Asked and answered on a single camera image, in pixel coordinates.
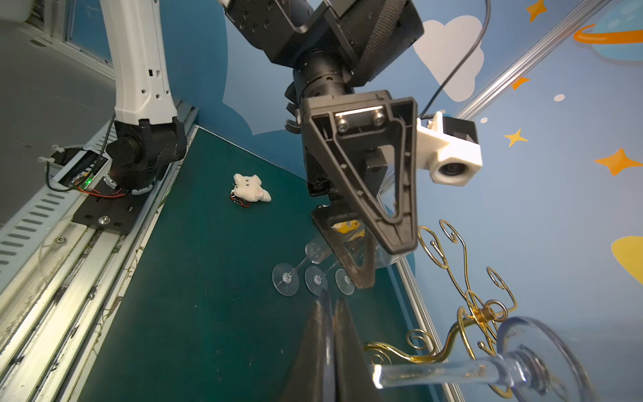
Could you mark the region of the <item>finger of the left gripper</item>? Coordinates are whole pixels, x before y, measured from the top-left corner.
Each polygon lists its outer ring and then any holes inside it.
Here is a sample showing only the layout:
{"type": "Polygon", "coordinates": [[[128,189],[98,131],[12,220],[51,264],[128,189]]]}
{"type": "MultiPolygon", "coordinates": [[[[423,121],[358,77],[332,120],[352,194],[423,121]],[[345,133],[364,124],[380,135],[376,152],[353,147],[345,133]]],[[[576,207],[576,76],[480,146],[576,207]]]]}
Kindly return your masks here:
{"type": "Polygon", "coordinates": [[[375,284],[375,237],[364,232],[360,247],[349,246],[342,234],[336,232],[333,226],[337,223],[358,219],[346,202],[336,202],[328,206],[320,206],[311,212],[312,221],[338,258],[340,265],[348,272],[351,280],[358,289],[372,288],[375,284]]]}
{"type": "Polygon", "coordinates": [[[418,243],[417,103],[386,90],[300,105],[308,192],[343,201],[390,254],[418,243]]]}

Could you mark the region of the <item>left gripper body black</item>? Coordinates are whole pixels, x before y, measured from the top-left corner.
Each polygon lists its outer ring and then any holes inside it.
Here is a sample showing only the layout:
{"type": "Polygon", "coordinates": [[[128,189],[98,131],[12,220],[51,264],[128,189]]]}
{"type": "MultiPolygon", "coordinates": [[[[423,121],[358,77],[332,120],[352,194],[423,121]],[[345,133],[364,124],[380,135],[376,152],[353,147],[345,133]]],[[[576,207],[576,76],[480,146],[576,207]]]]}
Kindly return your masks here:
{"type": "Polygon", "coordinates": [[[297,117],[286,123],[299,132],[306,154],[311,196],[336,188],[343,197],[376,194],[389,166],[375,162],[384,147],[393,149],[395,191],[415,197],[417,103],[394,99],[386,90],[354,93],[336,81],[296,82],[286,90],[288,110],[297,117]]]}

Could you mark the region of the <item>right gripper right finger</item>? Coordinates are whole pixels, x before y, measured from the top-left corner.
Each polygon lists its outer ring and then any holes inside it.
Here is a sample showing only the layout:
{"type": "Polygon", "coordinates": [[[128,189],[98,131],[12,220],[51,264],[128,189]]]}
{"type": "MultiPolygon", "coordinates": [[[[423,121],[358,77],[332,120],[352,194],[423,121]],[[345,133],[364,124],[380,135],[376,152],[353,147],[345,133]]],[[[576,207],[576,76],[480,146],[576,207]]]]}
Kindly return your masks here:
{"type": "Polygon", "coordinates": [[[339,299],[334,317],[336,401],[383,401],[363,356],[348,303],[339,299]]]}

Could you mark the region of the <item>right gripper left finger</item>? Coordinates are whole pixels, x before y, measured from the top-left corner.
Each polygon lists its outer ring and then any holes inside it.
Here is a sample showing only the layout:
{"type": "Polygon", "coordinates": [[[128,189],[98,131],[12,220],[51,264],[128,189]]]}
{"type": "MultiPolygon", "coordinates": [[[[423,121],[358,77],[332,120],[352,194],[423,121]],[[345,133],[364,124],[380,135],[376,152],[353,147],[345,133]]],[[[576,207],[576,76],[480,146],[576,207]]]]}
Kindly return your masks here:
{"type": "Polygon", "coordinates": [[[279,401],[334,400],[334,335],[331,300],[313,303],[295,362],[279,401]]]}

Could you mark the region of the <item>wine glass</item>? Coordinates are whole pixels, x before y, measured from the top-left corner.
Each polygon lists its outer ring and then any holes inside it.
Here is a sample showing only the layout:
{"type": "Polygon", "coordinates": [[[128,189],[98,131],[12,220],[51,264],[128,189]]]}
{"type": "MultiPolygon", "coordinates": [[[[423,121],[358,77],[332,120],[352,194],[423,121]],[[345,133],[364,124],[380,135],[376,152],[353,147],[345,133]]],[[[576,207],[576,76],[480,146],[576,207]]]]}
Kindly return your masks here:
{"type": "MultiPolygon", "coordinates": [[[[356,246],[352,248],[350,253],[353,262],[360,267],[363,264],[364,259],[364,246],[356,246]]],[[[356,290],[356,286],[353,283],[353,280],[348,274],[348,271],[344,268],[344,265],[339,261],[338,258],[335,258],[336,263],[336,272],[335,272],[335,281],[338,286],[339,291],[345,296],[352,296],[356,290]]]]}
{"type": "Polygon", "coordinates": [[[328,289],[328,276],[333,273],[335,278],[336,270],[335,262],[325,271],[317,266],[308,267],[305,272],[305,284],[308,291],[314,296],[321,296],[328,289]]]}
{"type": "Polygon", "coordinates": [[[510,318],[499,331],[498,355],[441,364],[368,366],[378,391],[441,383],[499,385],[519,401],[596,401],[588,373],[571,348],[533,318],[510,318]]]}
{"type": "Polygon", "coordinates": [[[271,272],[271,281],[281,296],[294,296],[300,287],[299,271],[304,266],[318,266],[331,256],[331,248],[324,239],[310,241],[305,247],[305,256],[296,266],[276,264],[271,272]]]}

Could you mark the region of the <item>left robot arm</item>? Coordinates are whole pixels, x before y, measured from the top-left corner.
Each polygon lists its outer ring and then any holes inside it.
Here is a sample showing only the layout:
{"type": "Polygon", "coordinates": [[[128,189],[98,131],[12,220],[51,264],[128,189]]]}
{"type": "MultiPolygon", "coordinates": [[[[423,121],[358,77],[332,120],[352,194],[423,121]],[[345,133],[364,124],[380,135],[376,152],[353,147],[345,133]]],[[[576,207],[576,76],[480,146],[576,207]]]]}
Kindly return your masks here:
{"type": "Polygon", "coordinates": [[[417,246],[417,105],[362,87],[424,30],[410,1],[103,1],[117,83],[114,189],[146,191],[184,158],[175,100],[205,121],[249,132],[266,116],[269,85],[284,90],[289,132],[301,137],[313,220],[355,284],[374,283],[374,248],[417,246]]]}

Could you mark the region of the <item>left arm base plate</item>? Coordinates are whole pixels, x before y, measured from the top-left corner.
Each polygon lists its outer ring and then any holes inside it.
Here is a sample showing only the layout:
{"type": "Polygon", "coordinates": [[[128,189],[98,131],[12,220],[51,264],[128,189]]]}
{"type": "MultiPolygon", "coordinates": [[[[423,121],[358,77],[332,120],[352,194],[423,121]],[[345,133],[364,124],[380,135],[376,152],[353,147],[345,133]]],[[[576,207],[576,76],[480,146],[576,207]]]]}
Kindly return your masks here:
{"type": "Polygon", "coordinates": [[[86,199],[71,222],[128,235],[152,193],[150,185],[141,190],[112,189],[103,179],[94,189],[82,189],[86,199]]]}

